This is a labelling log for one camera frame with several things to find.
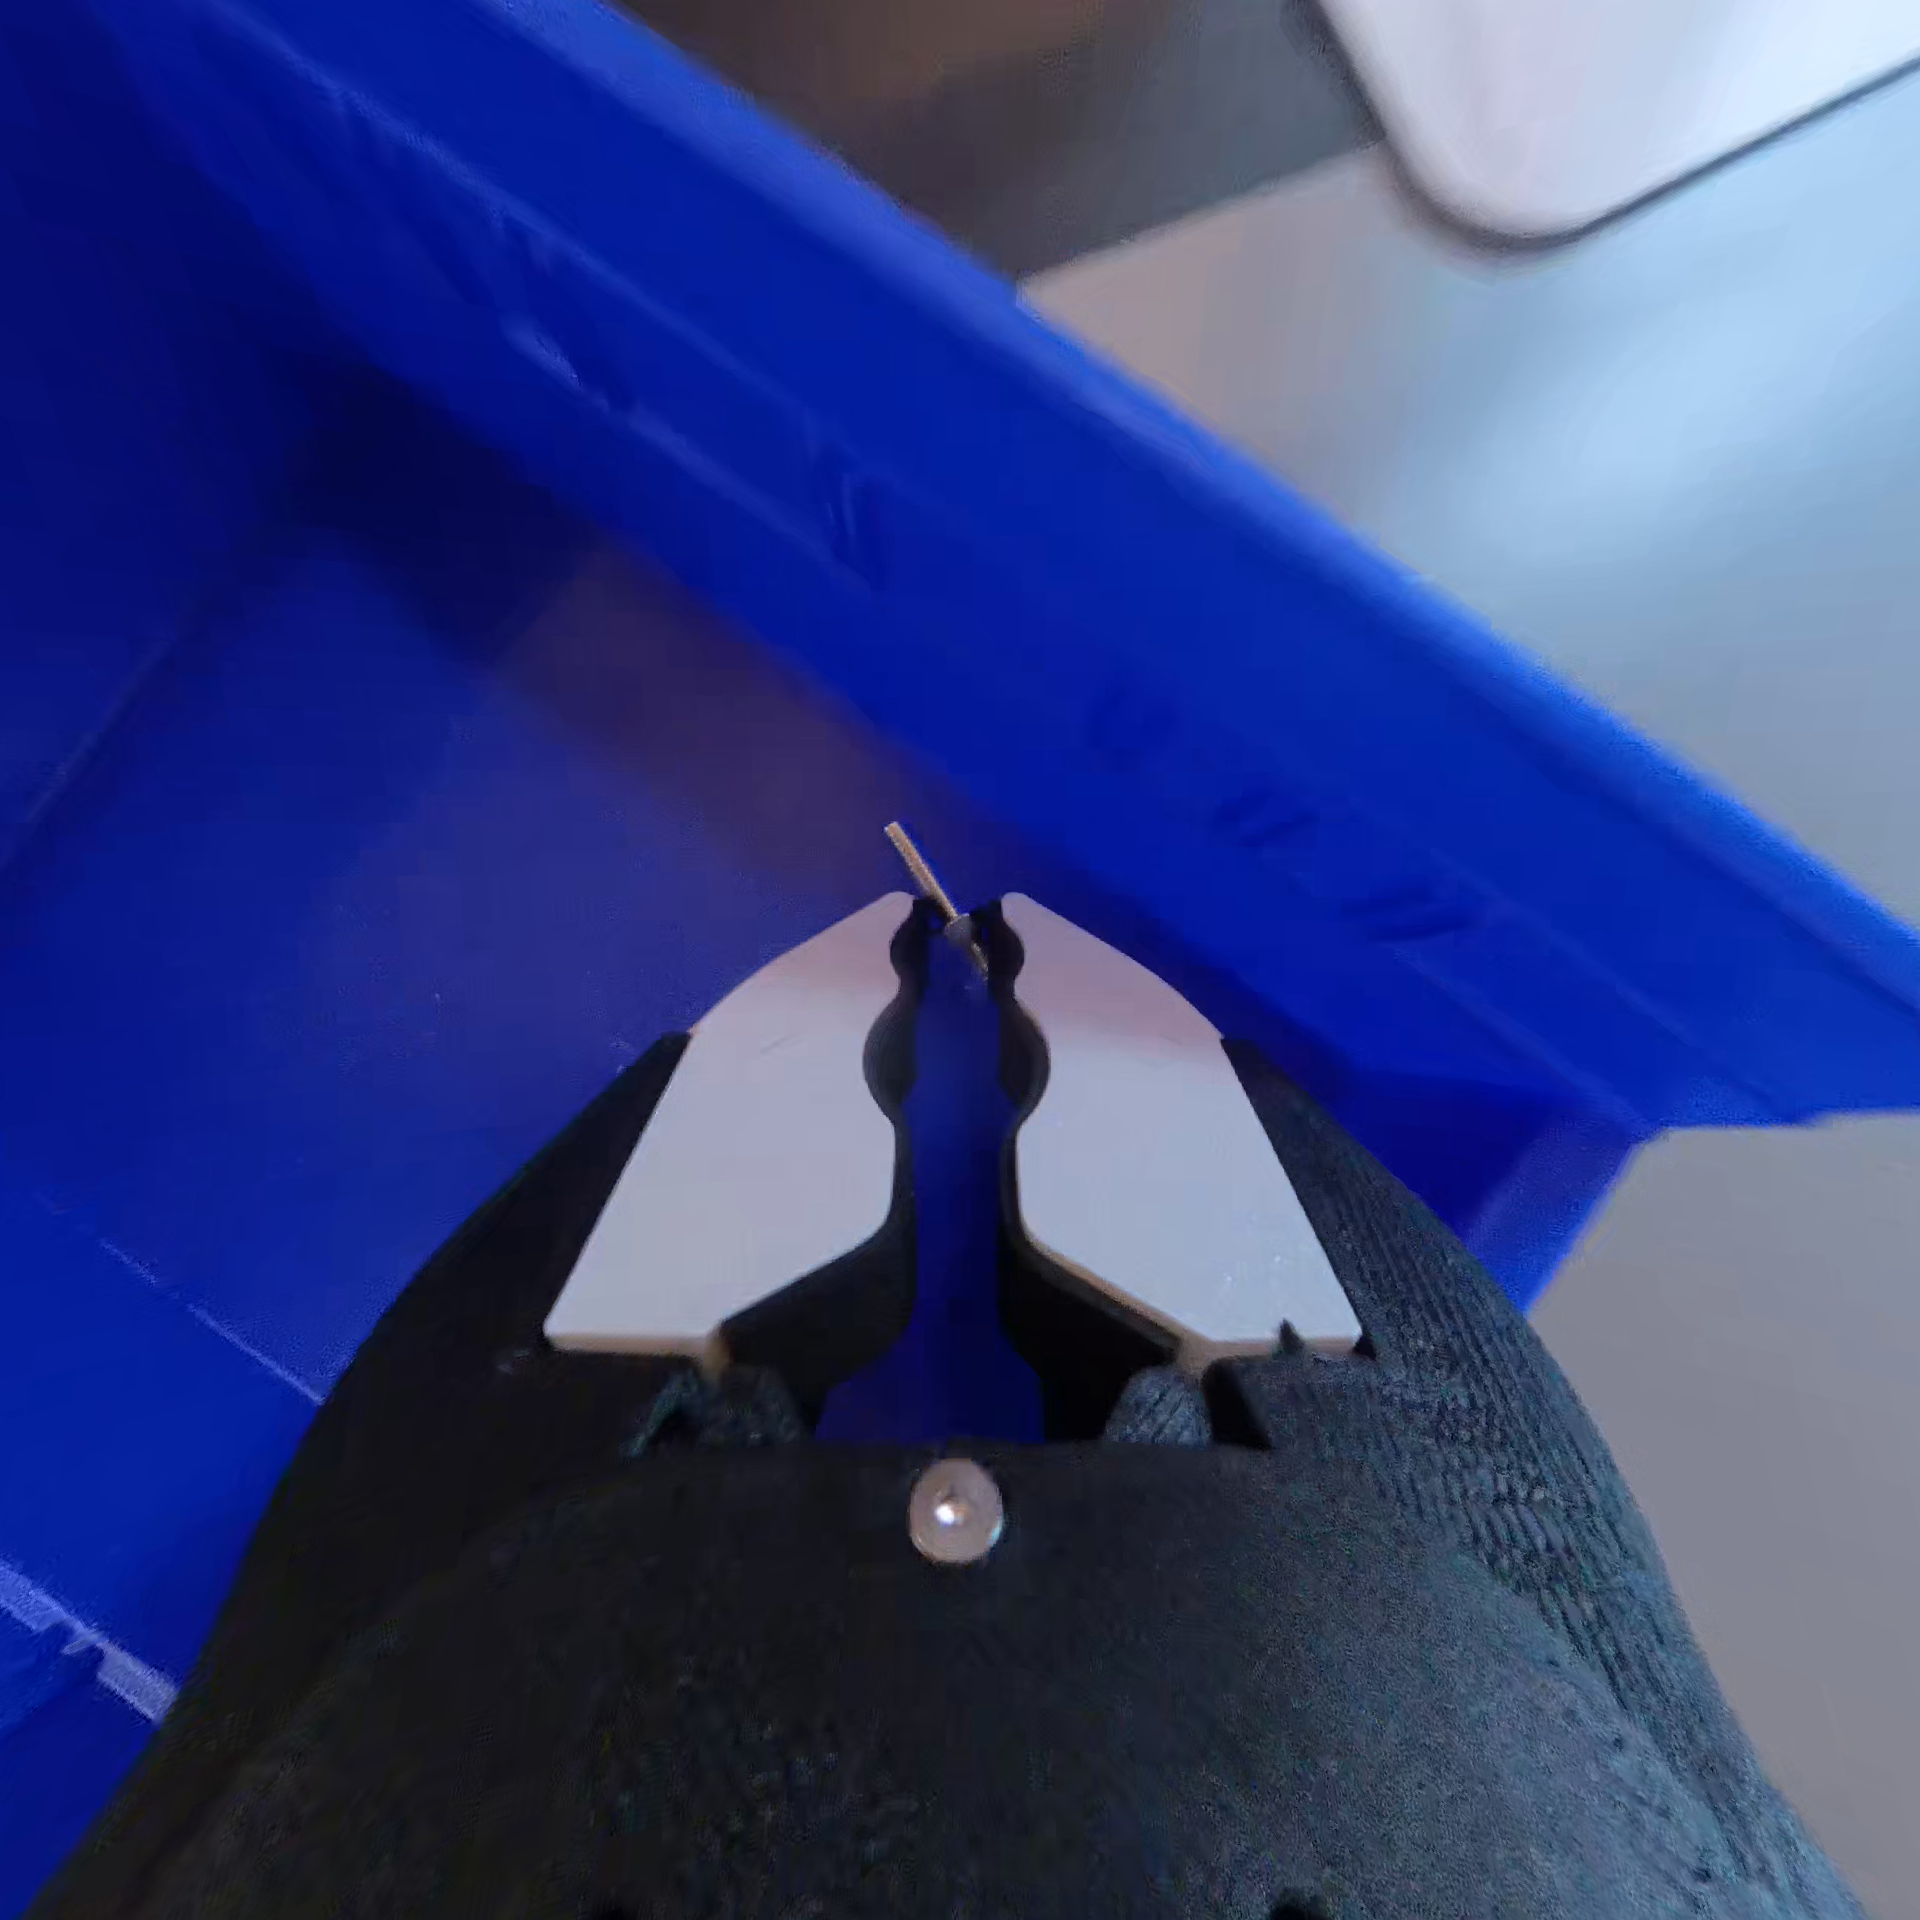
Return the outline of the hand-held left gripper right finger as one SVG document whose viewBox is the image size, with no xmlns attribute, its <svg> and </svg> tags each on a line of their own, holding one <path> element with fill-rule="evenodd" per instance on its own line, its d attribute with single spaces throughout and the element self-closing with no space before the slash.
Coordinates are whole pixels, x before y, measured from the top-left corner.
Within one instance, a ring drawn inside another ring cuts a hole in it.
<svg viewBox="0 0 1920 1920">
<path fill-rule="evenodd" d="M 1000 1318 L 1044 1407 L 1115 1410 L 1147 1370 L 1365 1354 L 1222 1031 L 1029 896 L 993 902 L 978 939 L 1014 1105 Z"/>
</svg>

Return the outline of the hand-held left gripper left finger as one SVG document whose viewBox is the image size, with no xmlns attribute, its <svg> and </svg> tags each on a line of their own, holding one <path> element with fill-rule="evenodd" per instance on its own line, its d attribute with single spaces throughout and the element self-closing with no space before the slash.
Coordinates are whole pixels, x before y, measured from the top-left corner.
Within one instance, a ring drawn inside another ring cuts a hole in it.
<svg viewBox="0 0 1920 1920">
<path fill-rule="evenodd" d="M 555 1306 L 562 1354 L 767 1370 L 802 1410 L 914 1313 L 906 1096 L 928 925 L 882 896 L 683 1037 Z"/>
</svg>

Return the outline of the blue plastic bin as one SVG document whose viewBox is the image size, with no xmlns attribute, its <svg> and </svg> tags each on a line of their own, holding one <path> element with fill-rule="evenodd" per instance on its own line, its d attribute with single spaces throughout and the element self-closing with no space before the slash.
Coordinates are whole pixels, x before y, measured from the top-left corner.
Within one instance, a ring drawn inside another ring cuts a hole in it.
<svg viewBox="0 0 1920 1920">
<path fill-rule="evenodd" d="M 882 896 L 901 1340 L 555 1350 Z M 1044 1407 L 1004 896 L 1365 1354 Z M 1525 1308 L 1914 1108 L 1900 923 L 634 8 L 5 5 L 5 1917 L 1862 1917 Z"/>
</svg>

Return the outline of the thin silver metal piece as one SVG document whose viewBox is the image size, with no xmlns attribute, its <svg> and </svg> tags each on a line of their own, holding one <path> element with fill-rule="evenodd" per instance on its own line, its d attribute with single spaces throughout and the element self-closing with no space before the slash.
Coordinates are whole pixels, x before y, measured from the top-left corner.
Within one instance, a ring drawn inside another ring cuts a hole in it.
<svg viewBox="0 0 1920 1920">
<path fill-rule="evenodd" d="M 943 934 L 953 945 L 972 942 L 972 917 L 948 899 L 943 878 L 934 874 L 925 849 L 914 845 L 910 830 L 901 820 L 885 822 L 885 839 L 901 862 L 909 881 L 914 883 L 919 899 L 939 916 Z"/>
</svg>

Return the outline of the white tablet stand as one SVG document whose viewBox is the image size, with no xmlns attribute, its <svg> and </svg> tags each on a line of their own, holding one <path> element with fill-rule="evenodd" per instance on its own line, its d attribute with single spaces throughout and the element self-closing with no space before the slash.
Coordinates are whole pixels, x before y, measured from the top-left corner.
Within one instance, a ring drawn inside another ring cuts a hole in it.
<svg viewBox="0 0 1920 1920">
<path fill-rule="evenodd" d="M 1319 5 L 1456 226 L 1559 244 L 1916 68 L 1916 5 Z"/>
</svg>

